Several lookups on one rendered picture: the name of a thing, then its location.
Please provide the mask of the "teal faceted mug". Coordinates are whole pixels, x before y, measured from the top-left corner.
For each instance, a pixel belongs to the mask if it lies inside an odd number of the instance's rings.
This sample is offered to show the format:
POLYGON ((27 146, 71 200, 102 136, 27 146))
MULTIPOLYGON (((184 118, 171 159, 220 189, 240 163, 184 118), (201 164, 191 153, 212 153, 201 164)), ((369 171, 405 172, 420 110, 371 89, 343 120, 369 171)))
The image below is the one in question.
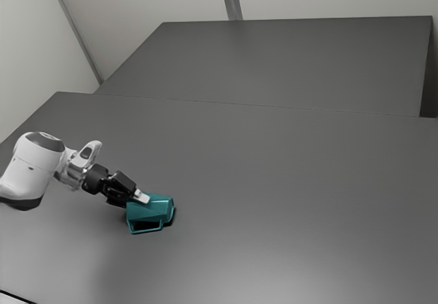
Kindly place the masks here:
POLYGON ((148 203, 129 199, 126 204, 126 221, 131 234, 160 231, 172 222, 175 203, 172 197, 147 193, 148 203))

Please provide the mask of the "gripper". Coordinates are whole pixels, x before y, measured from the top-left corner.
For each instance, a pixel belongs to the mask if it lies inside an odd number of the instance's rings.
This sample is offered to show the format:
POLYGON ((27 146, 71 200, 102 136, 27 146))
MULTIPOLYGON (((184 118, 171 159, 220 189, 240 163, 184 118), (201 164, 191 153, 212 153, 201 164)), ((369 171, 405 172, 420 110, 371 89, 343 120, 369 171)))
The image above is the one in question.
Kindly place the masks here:
POLYGON ((118 170, 111 175, 109 170, 100 164, 93 164, 85 173, 81 189, 93 195, 101 193, 107 198, 106 203, 123 209, 126 208, 128 200, 140 203, 150 201, 150 196, 139 190, 136 183, 122 171, 118 170))

